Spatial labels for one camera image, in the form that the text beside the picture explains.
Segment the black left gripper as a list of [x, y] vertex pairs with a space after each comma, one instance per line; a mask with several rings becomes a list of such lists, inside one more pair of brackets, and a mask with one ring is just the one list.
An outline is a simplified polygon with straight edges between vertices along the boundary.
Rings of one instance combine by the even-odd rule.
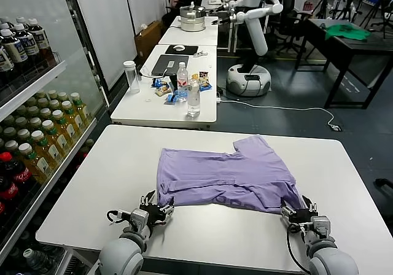
[[140, 210], [146, 211], [149, 214], [148, 225], [163, 225], [167, 223], [174, 212], [174, 199], [171, 198], [166, 206], [159, 206], [153, 203], [155, 190], [142, 195], [140, 199]]

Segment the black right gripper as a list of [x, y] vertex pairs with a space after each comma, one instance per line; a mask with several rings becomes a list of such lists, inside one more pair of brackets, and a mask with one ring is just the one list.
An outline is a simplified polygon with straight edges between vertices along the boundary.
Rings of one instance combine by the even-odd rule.
[[302, 196], [304, 203], [307, 209], [296, 209], [293, 210], [291, 207], [287, 205], [285, 200], [281, 198], [281, 216], [283, 221], [286, 223], [306, 223], [311, 221], [311, 217], [313, 214], [318, 214], [317, 211], [317, 204], [312, 202], [308, 197], [305, 195]]

